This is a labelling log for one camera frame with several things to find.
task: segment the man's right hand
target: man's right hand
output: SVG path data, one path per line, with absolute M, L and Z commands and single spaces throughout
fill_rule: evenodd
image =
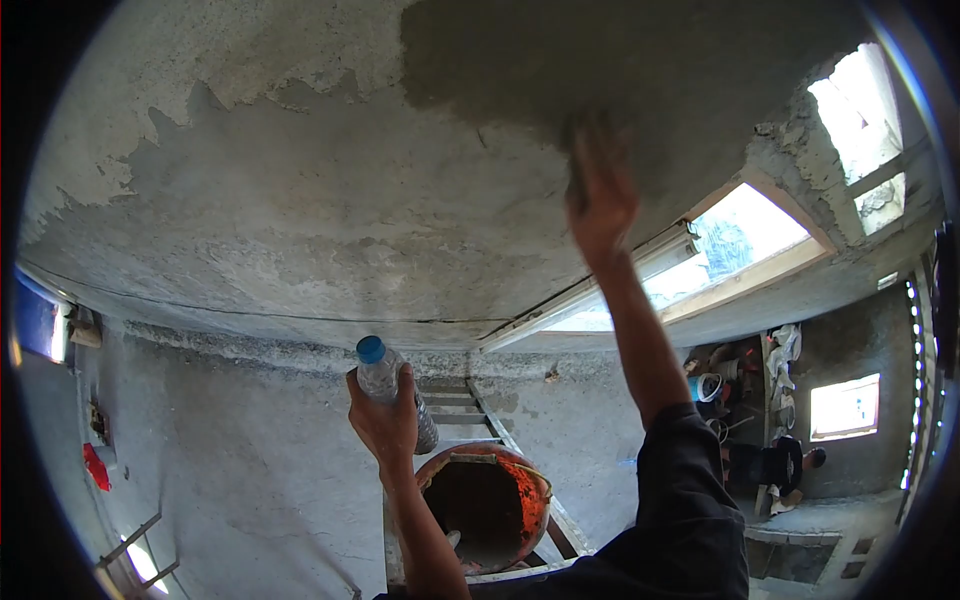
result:
M 574 130 L 572 152 L 580 185 L 567 187 L 566 219 L 587 266 L 601 273 L 624 253 L 639 210 L 626 143 L 588 116 Z

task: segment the ladder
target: ladder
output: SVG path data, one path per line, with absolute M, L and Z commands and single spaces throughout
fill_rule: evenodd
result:
M 420 388 L 420 398 L 427 406 L 430 416 L 437 425 L 486 425 L 490 432 L 489 437 L 460 439 L 444 439 L 441 437 L 436 449 L 424 458 L 455 445 L 477 442 L 502 444 L 517 454 L 523 454 L 506 427 L 490 409 L 490 405 L 477 392 L 472 379 L 465 379 L 463 387 L 428 386 Z M 571 566 L 580 557 L 595 552 L 595 548 L 589 545 L 584 532 L 570 518 L 556 495 L 550 498 L 550 518 L 547 521 L 546 533 L 560 551 L 563 557 L 561 561 L 548 564 L 535 551 L 524 559 L 524 562 L 530 565 L 529 568 L 467 576 L 470 592 L 476 593 L 481 589 L 491 588 L 494 584 L 499 584 L 498 588 L 506 586 L 519 588 L 524 584 L 544 579 L 552 572 Z M 403 575 L 403 560 L 386 493 L 383 496 L 383 551 L 387 571 L 387 591 L 390 593 L 403 592 L 406 585 Z

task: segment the plastic water bottle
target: plastic water bottle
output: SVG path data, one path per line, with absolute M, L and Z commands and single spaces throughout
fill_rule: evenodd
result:
M 384 346 L 375 335 L 369 335 L 357 343 L 357 383 L 360 389 L 374 402 L 394 404 L 399 392 L 398 378 L 403 357 Z M 417 454 L 426 454 L 437 447 L 437 424 L 433 422 L 426 405 L 420 399 L 420 391 L 414 383 L 414 401 L 417 403 Z

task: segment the black sleeve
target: black sleeve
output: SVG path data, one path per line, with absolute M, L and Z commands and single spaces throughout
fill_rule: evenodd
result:
M 518 597 L 747 598 L 743 515 L 692 402 L 661 411 L 636 469 L 636 525 Z

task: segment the white bucket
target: white bucket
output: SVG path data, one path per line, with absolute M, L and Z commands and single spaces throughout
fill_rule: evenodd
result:
M 714 377 L 717 381 L 717 388 L 707 395 L 705 392 L 707 382 Z M 723 377 L 715 372 L 705 372 L 699 377 L 688 377 L 686 384 L 690 386 L 690 395 L 693 396 L 694 402 L 713 402 L 713 399 L 720 394 L 720 390 L 723 389 Z

